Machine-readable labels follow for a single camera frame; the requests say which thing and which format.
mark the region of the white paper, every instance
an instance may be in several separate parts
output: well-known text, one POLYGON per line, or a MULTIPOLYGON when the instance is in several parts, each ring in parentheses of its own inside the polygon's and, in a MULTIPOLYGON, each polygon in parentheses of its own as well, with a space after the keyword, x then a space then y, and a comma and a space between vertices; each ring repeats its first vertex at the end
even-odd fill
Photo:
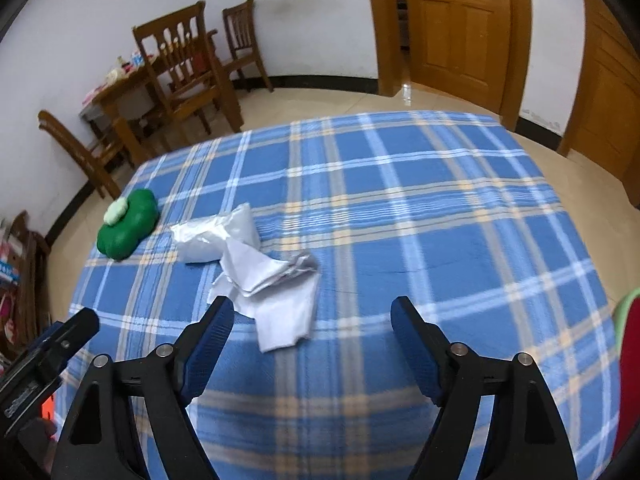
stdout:
POLYGON ((234 238, 225 243, 223 272, 208 302, 226 296, 236 312, 255 319, 261 352, 293 346, 307 337, 320 281, 315 258, 300 253, 289 261, 274 260, 234 238))
POLYGON ((187 264, 219 260, 228 238, 244 242, 255 249, 260 248, 260 236, 248 203, 239 205, 231 213, 195 218, 170 229, 178 257, 187 264))

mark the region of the green plush toy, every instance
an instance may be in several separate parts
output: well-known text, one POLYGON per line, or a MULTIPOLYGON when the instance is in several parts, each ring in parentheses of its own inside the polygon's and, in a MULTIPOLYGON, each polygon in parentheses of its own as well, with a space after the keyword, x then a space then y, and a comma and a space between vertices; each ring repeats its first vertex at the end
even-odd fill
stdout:
POLYGON ((109 206, 98 231, 98 250, 113 260, 129 258, 138 244, 154 230, 160 212, 148 189, 136 189, 126 199, 109 206))

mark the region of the doorway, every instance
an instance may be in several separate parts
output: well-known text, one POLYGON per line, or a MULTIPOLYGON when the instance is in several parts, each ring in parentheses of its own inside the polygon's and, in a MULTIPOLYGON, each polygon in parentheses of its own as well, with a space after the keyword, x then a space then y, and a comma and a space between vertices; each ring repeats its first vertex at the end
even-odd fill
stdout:
POLYGON ((408 55, 411 81, 487 108, 513 131, 529 61, 531 0, 405 0, 408 50, 401 47, 400 1, 371 0, 380 88, 399 89, 408 55))
POLYGON ((410 39, 409 39, 409 11, 406 0, 396 0, 396 9, 398 11, 398 25, 400 28, 400 59, 402 63, 402 84, 411 81, 410 65, 410 39))

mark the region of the blue gripper pad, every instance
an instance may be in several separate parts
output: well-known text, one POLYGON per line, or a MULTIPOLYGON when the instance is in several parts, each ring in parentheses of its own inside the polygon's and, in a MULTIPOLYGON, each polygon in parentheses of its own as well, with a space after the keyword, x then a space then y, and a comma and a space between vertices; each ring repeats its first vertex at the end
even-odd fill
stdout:
POLYGON ((414 373, 415 382, 425 397, 439 404, 443 391, 440 387, 438 362, 418 332, 420 324, 426 325, 407 297, 401 296, 391 303, 391 326, 404 358, 414 373))
POLYGON ((30 352, 34 348, 40 345, 47 337, 51 336, 57 329, 59 329, 64 323, 62 321, 56 321, 52 323, 42 334, 40 334, 34 341, 31 342, 27 350, 30 352))
POLYGON ((207 387, 213 368, 220 357, 234 325, 234 304, 228 298, 218 308, 204 333, 184 365, 184 380, 180 398, 186 406, 194 397, 199 397, 207 387))

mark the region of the orange object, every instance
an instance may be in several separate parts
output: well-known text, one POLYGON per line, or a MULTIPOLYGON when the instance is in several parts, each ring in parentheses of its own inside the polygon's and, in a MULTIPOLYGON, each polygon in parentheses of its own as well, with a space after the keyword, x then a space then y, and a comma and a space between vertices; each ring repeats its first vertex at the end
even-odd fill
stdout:
POLYGON ((53 396, 42 403, 42 418, 53 421, 54 402, 53 396))

